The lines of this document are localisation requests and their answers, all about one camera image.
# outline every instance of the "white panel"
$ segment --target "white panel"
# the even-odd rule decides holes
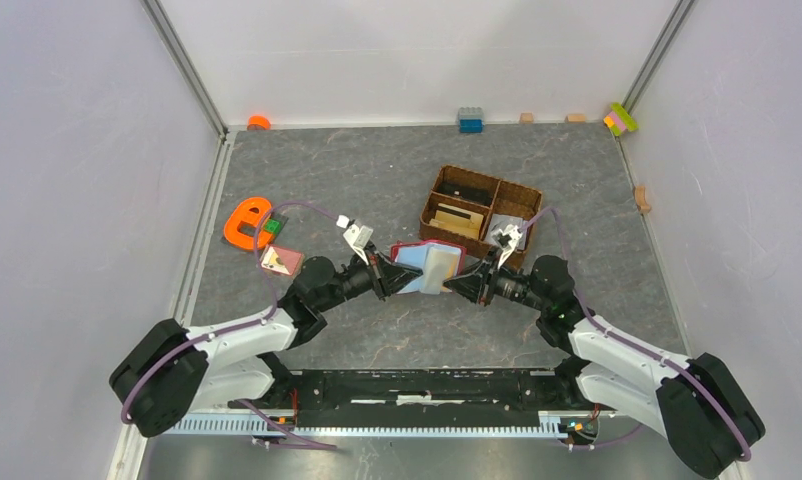
[[[766,423],[754,478],[802,478],[802,1],[698,2],[626,146],[693,355]]]
[[[136,1],[0,1],[0,479],[104,478],[216,137]]]
[[[164,0],[225,122],[598,119],[674,0]]]

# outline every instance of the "wicker basket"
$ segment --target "wicker basket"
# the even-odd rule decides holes
[[[459,195],[452,195],[451,192],[440,193],[444,190],[441,187],[444,183],[459,185],[461,187],[472,187],[486,195],[481,195],[479,202],[471,202]],[[436,215],[436,206],[440,203],[463,208],[484,216],[483,225],[477,238],[469,238],[448,230],[430,225],[430,220]],[[422,210],[419,219],[419,237],[422,240],[443,240],[466,248],[466,253],[478,258],[483,258],[492,248],[484,238],[489,230],[489,222],[493,214],[511,215],[530,220],[542,208],[542,192],[533,188],[501,180],[497,177],[473,172],[453,165],[445,165],[439,170],[436,181],[431,189],[430,196]],[[525,260],[525,255],[531,247],[534,227],[525,233],[527,242],[524,250],[516,250],[507,259],[507,265],[519,269]]]

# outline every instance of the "gray countertop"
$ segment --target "gray countertop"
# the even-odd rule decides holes
[[[245,198],[304,200],[374,228],[385,252],[416,241],[418,217],[440,167],[454,164],[543,191],[563,217],[578,285],[616,326],[655,345],[683,351],[657,261],[621,151],[602,124],[491,125],[483,134],[456,127],[240,132],[215,219]],[[347,263],[351,251],[326,218],[290,208],[277,243]],[[540,221],[526,261],[559,254],[553,220]],[[275,278],[283,292],[287,278]],[[270,302],[251,254],[211,242],[193,325],[262,310]],[[299,368],[549,367],[564,357],[534,326],[530,309],[495,299],[482,308],[458,295],[363,295],[325,313],[312,342],[283,352]]]

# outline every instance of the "purple cable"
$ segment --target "purple cable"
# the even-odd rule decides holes
[[[519,227],[519,231],[520,232],[525,232],[528,228],[530,228],[531,225],[536,223],[536,221],[539,220],[540,217],[542,217],[543,215],[545,215],[548,212],[551,212],[551,214],[554,216],[554,223],[557,226],[557,235],[560,238],[560,252],[562,253],[563,260],[566,261],[566,266],[569,269],[569,274],[572,276],[572,278],[574,278],[575,275],[572,272],[572,268],[571,268],[572,266],[569,263],[569,247],[568,247],[568,243],[566,242],[566,235],[563,233],[563,226],[560,223],[560,212],[556,208],[551,207],[551,206],[543,208],[539,213],[537,213],[536,215],[531,217],[530,220],[528,220],[525,224],[523,224],[521,227]],[[637,352],[642,353],[643,355],[647,356],[648,358],[651,358],[652,360],[656,360],[658,363],[660,363],[661,367],[668,365],[669,368],[671,368],[672,370],[675,370],[675,372],[677,372],[682,377],[684,377],[687,380],[687,382],[690,383],[690,385],[695,387],[695,389],[698,390],[698,393],[700,393],[701,396],[704,397],[705,400],[707,400],[707,403],[709,403],[710,406],[713,407],[714,410],[716,410],[716,413],[718,413],[719,417],[722,418],[722,421],[725,422],[725,425],[728,427],[728,430],[730,430],[731,434],[734,435],[734,439],[737,441],[737,443],[740,444],[740,448],[742,449],[742,452],[743,452],[742,456],[740,457],[740,461],[741,462],[747,462],[747,461],[751,460],[751,448],[749,447],[748,442],[746,442],[745,437],[743,436],[742,432],[740,431],[739,428],[737,428],[737,425],[731,419],[731,416],[728,415],[728,412],[726,412],[725,409],[722,408],[722,405],[719,404],[719,401],[716,400],[716,397],[714,397],[707,390],[707,388],[705,388],[704,385],[701,384],[701,382],[699,382],[695,377],[693,377],[692,374],[690,374],[686,370],[686,368],[684,368],[684,367],[682,367],[682,366],[680,366],[680,365],[678,365],[678,364],[676,364],[674,362],[667,361],[661,355],[658,355],[657,353],[652,352],[651,350],[643,347],[642,345],[640,345],[640,344],[638,344],[636,342],[631,341],[628,338],[625,338],[625,337],[619,335],[616,332],[606,332],[604,330],[604,326],[602,326],[600,323],[598,323],[598,321],[596,321],[595,318],[593,318],[593,316],[591,315],[591,313],[589,311],[589,308],[587,308],[587,306],[586,306],[587,302],[586,302],[586,300],[584,300],[583,293],[577,287],[575,287],[574,292],[575,292],[575,298],[577,298],[578,304],[581,306],[581,311],[583,312],[583,314],[586,317],[586,319],[589,320],[589,323],[593,327],[595,327],[596,330],[598,330],[601,333],[604,333],[605,335],[609,336],[613,340],[616,340],[617,342],[619,342],[619,343],[621,343],[621,344],[623,344],[623,345],[625,345],[627,347],[630,347],[631,349],[636,350]]]
[[[225,335],[231,332],[235,332],[237,330],[242,330],[243,328],[251,328],[257,325],[264,325],[266,321],[269,318],[271,318],[272,315],[275,314],[275,312],[277,312],[277,301],[278,301],[277,294],[274,292],[274,285],[272,285],[271,279],[260,267],[260,252],[257,249],[257,241],[260,236],[260,231],[262,230],[262,227],[265,225],[265,221],[271,216],[271,214],[280,208],[289,207],[293,205],[300,205],[302,207],[312,208],[313,210],[319,212],[320,214],[324,215],[325,217],[331,220],[336,220],[337,218],[336,215],[330,213],[329,211],[321,207],[317,207],[308,202],[297,202],[297,201],[283,202],[280,205],[277,205],[276,207],[272,207],[268,212],[266,212],[265,215],[263,215],[262,218],[260,218],[260,223],[257,224],[257,228],[254,230],[254,257],[257,259],[257,268],[260,270],[260,273],[265,279],[266,287],[268,288],[268,291],[271,294],[272,303],[269,312],[263,315],[262,318],[254,320],[253,322],[247,322],[241,325],[231,325],[229,327],[224,327],[219,330],[207,333],[205,335],[195,337],[191,340],[187,340],[178,345],[177,347],[175,347],[172,351],[163,355],[162,358],[160,358],[156,363],[154,363],[154,365],[151,366],[151,368],[149,368],[148,371],[144,373],[144,375],[142,375],[142,378],[140,378],[139,381],[136,382],[136,385],[134,385],[133,388],[130,389],[130,393],[127,395],[127,398],[124,399],[124,403],[121,405],[121,423],[125,425],[130,425],[131,423],[133,423],[133,419],[130,418],[130,406],[133,405],[133,401],[136,400],[136,396],[139,395],[139,391],[142,390],[142,387],[144,387],[145,384],[148,383],[148,381],[151,379],[151,377],[154,376],[155,373],[160,371],[163,365],[171,361],[180,352],[186,350],[187,348],[197,343],[201,343],[205,340],[212,340],[218,335]]]
[[[636,436],[636,434],[639,433],[641,430],[642,430],[642,424],[638,424],[633,430],[615,440],[608,440],[606,442],[601,442],[601,443],[593,443],[592,445],[572,445],[569,451],[588,452],[590,450],[598,450],[599,448],[613,447],[615,445],[619,445],[620,443],[627,442],[628,440]],[[569,446],[563,442],[558,441],[557,443],[563,445],[564,447]]]
[[[302,437],[300,435],[295,435],[294,433],[290,432],[289,430],[281,427],[280,425],[277,424],[277,422],[275,422],[274,420],[268,418],[268,416],[266,416],[265,413],[261,412],[259,408],[257,408],[254,405],[252,405],[249,400],[242,399],[242,400],[236,400],[236,401],[241,403],[242,405],[244,405],[246,408],[248,408],[248,410],[251,410],[252,412],[254,412],[258,417],[263,419],[263,421],[266,422],[266,424],[269,427],[271,427],[274,430],[277,430],[278,432],[286,435],[286,438],[288,438],[290,440],[297,440],[299,442],[305,443],[305,445],[292,445],[292,444],[287,444],[287,443],[270,443],[269,444],[269,448],[289,448],[289,449],[293,449],[293,450],[336,450],[336,445],[331,445],[329,443],[316,442],[314,440],[310,440],[309,438],[304,438],[304,437]]]

